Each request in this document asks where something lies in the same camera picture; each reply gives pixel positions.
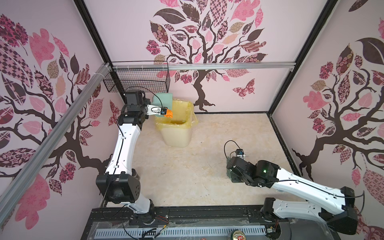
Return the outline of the green plastic dustpan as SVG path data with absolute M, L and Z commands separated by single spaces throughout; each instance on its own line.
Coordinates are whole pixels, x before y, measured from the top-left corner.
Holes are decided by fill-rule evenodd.
M 173 107 L 173 94 L 171 93 L 156 93 L 153 96 L 152 105 L 154 106 L 163 106 L 167 107 L 169 110 L 172 110 Z

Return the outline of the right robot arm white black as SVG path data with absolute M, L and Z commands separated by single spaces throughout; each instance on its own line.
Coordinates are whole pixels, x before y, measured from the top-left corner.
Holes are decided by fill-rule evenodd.
M 292 202 L 266 198 L 261 208 L 264 220 L 303 219 L 326 224 L 341 234 L 357 233 L 357 196 L 349 187 L 326 187 L 294 175 L 269 161 L 260 160 L 254 165 L 238 156 L 227 160 L 227 170 L 235 177 L 236 183 L 275 189 L 303 199 L 301 202 Z

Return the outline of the large orange paper scrap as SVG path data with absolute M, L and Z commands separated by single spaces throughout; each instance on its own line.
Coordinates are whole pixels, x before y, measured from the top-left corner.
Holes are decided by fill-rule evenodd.
M 173 112 L 170 109 L 167 109 L 165 117 L 166 118 L 173 118 Z

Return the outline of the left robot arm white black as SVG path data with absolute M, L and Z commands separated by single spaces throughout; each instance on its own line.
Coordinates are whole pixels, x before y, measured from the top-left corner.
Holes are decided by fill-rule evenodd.
M 132 168 L 135 146 L 148 119 L 151 102 L 144 91 L 128 91 L 125 97 L 126 104 L 117 120 L 119 133 L 115 150 L 105 173 L 97 176 L 96 185 L 103 195 L 102 209 L 108 203 L 122 204 L 137 215 L 154 219 L 153 201 L 141 194 L 138 174 Z

